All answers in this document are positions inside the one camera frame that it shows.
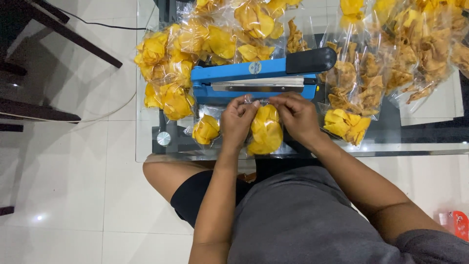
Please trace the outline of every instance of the blue heat sealer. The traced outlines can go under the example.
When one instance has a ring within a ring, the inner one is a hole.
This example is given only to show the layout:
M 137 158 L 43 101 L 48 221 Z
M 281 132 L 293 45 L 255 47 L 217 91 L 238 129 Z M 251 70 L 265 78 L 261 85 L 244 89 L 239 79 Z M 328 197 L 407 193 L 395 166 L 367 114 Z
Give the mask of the blue heat sealer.
M 313 99 L 316 73 L 330 70 L 336 61 L 336 52 L 323 47 L 288 54 L 282 59 L 207 68 L 196 66 L 191 81 L 197 103 L 201 104 L 226 104 L 246 93 L 261 98 L 287 91 Z

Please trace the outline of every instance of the glass table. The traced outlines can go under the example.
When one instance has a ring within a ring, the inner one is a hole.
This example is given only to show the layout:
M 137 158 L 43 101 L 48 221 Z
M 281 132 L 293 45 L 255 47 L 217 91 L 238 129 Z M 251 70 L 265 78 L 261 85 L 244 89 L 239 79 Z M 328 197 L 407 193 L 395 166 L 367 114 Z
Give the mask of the glass table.
M 137 27 L 158 28 L 161 14 L 165 20 L 171 20 L 174 17 L 171 14 L 175 14 L 174 7 L 163 8 L 165 11 L 160 12 L 153 0 L 138 0 Z M 143 35 L 144 31 L 139 31 L 137 42 L 141 41 Z M 316 36 L 316 40 L 321 40 L 321 36 Z M 221 139 L 215 140 L 211 149 L 201 149 L 191 136 L 183 132 L 194 123 L 193 117 L 166 124 L 159 109 L 145 108 L 143 101 L 146 82 L 139 70 L 136 74 L 136 161 L 216 160 Z M 401 124 L 402 113 L 384 98 L 379 120 L 371 123 L 360 148 L 341 140 L 333 139 L 334 142 L 357 157 L 469 153 L 469 81 L 463 75 L 458 76 L 458 72 L 455 72 L 453 80 L 461 82 L 463 103 L 466 104 L 464 116 L 444 122 L 404 126 Z M 324 87 L 320 87 L 313 102 L 321 102 L 324 98 Z M 263 156 L 273 157 L 311 158 L 311 154 L 285 133 L 280 149 L 272 155 Z M 239 156 L 239 159 L 253 158 L 247 156 L 245 150 Z

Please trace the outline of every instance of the hand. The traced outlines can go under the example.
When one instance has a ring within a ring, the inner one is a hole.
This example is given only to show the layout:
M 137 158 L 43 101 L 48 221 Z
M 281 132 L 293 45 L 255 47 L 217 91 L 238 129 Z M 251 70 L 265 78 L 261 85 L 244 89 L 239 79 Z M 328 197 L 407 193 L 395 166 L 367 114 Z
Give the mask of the hand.
M 222 149 L 235 150 L 239 153 L 248 136 L 249 127 L 260 103 L 255 101 L 252 104 L 244 104 L 246 96 L 250 95 L 231 100 L 227 109 L 221 114 Z
M 279 111 L 288 133 L 296 141 L 309 148 L 315 140 L 323 138 L 312 102 L 295 92 L 282 93 L 269 99 Z

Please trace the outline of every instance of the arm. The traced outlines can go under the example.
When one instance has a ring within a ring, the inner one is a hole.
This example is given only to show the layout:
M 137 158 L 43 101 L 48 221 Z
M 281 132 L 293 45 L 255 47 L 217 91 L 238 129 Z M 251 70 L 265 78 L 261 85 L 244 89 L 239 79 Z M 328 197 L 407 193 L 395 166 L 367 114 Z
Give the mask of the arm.
M 314 104 L 297 93 L 271 98 L 289 134 L 325 166 L 350 201 L 386 242 L 414 229 L 446 231 L 398 187 L 337 146 L 321 132 Z
M 197 215 L 190 264 L 227 262 L 235 213 L 238 155 L 259 106 L 259 102 L 240 105 L 243 102 L 244 96 L 234 99 L 221 116 L 221 153 Z

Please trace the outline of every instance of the white tile floor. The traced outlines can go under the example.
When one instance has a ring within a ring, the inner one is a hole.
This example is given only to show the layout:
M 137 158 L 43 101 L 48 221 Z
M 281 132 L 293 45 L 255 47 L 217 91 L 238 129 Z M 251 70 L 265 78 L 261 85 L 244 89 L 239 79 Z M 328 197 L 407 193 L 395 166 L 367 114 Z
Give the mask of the white tile floor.
M 136 25 L 135 1 L 53 2 L 89 21 Z M 337 2 L 304 5 L 327 7 L 329 18 Z M 45 55 L 29 67 L 52 64 L 43 85 L 53 106 L 97 117 L 135 92 L 129 54 L 136 35 L 75 19 L 69 24 L 124 66 L 116 70 L 52 33 L 40 41 Z M 187 263 L 193 230 L 135 162 L 135 104 L 93 123 L 27 123 L 21 134 L 0 133 L 0 205 L 16 205 L 13 215 L 0 217 L 0 264 Z M 361 160 L 431 216 L 469 212 L 467 155 Z

